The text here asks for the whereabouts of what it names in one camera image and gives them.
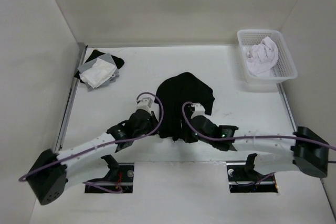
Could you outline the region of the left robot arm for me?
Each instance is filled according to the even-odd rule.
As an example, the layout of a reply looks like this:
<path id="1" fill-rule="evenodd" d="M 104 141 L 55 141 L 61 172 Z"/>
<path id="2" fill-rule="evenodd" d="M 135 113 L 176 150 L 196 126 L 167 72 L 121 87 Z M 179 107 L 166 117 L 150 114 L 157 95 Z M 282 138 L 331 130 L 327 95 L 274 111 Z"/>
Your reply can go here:
<path id="1" fill-rule="evenodd" d="M 91 141 L 59 152 L 51 149 L 41 152 L 23 180 L 42 206 L 52 203 L 74 185 L 113 181 L 119 164 L 112 155 L 136 140 L 155 135 L 161 122 L 152 111 L 137 109 L 128 120 Z"/>

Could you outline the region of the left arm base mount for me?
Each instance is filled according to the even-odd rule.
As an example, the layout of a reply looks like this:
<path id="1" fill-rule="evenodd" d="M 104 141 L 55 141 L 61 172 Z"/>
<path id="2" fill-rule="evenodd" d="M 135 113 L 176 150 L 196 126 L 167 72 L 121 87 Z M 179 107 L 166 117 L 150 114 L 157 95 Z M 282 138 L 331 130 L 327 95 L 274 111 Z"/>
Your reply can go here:
<path id="1" fill-rule="evenodd" d="M 85 184 L 85 194 L 133 193 L 134 163 L 118 163 L 112 155 L 100 158 L 98 165 L 106 168 L 104 176 L 99 176 Z"/>

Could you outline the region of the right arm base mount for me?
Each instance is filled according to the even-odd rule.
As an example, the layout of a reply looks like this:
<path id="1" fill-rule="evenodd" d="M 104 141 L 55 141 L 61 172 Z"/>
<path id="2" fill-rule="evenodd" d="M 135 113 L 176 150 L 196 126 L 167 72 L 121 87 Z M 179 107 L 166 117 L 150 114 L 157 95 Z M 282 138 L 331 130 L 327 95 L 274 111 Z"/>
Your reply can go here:
<path id="1" fill-rule="evenodd" d="M 254 170 L 257 154 L 248 155 L 245 162 L 227 162 L 229 191 L 231 193 L 277 193 L 274 174 L 262 175 Z"/>

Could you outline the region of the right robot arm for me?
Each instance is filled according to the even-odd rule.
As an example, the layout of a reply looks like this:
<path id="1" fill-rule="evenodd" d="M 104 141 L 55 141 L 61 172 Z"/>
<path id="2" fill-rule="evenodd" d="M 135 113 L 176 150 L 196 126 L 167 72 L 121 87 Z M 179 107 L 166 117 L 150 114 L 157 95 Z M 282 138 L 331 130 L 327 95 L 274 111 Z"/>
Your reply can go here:
<path id="1" fill-rule="evenodd" d="M 233 125 L 217 126 L 203 115 L 184 117 L 189 132 L 187 142 L 202 141 L 223 152 L 249 151 L 244 175 L 257 180 L 276 172 L 300 171 L 326 178 L 331 146 L 307 127 L 300 126 L 291 136 L 234 136 Z"/>

